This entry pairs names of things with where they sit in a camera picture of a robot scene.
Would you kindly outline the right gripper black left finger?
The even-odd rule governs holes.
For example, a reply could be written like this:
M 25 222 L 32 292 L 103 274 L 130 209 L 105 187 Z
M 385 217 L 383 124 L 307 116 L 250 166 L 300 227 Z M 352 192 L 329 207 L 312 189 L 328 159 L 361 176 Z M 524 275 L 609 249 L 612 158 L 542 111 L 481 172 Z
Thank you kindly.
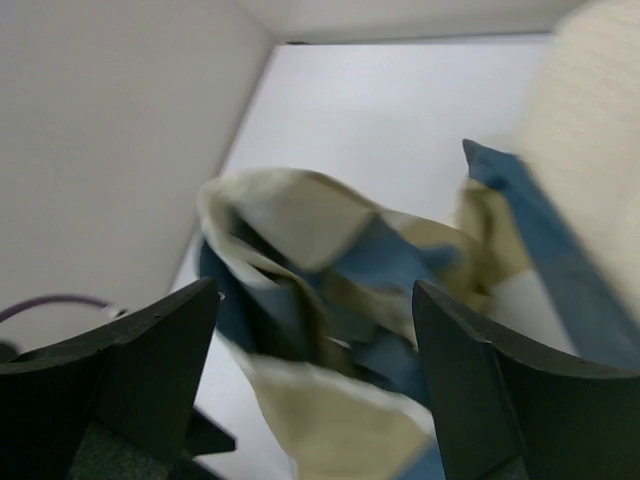
M 1 344 L 5 479 L 208 479 L 234 437 L 195 397 L 220 303 L 201 279 L 29 352 Z

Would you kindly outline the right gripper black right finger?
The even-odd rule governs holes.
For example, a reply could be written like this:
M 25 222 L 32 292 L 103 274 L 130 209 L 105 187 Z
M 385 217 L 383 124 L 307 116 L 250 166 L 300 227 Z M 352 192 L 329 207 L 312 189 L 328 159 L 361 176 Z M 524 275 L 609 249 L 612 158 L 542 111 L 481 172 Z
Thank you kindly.
M 638 478 L 638 373 L 541 344 L 426 281 L 412 311 L 447 478 Z

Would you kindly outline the blue beige plaid pillowcase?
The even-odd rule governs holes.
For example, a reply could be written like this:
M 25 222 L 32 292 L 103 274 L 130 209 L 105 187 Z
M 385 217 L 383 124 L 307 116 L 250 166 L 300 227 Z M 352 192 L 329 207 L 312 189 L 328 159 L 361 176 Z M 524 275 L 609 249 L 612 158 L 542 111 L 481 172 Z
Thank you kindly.
M 426 281 L 532 340 L 639 375 L 632 314 L 528 164 L 474 141 L 459 222 L 387 210 L 324 174 L 207 182 L 200 272 L 219 330 L 301 479 L 449 479 L 414 325 Z

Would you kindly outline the cream pillow with duck patch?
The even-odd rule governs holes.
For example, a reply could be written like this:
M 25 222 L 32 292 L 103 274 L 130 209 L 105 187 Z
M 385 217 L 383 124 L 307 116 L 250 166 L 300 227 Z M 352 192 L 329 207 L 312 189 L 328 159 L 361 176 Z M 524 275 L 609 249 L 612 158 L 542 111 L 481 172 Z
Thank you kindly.
M 632 314 L 639 313 L 639 4 L 594 1 L 559 28 L 518 151 Z

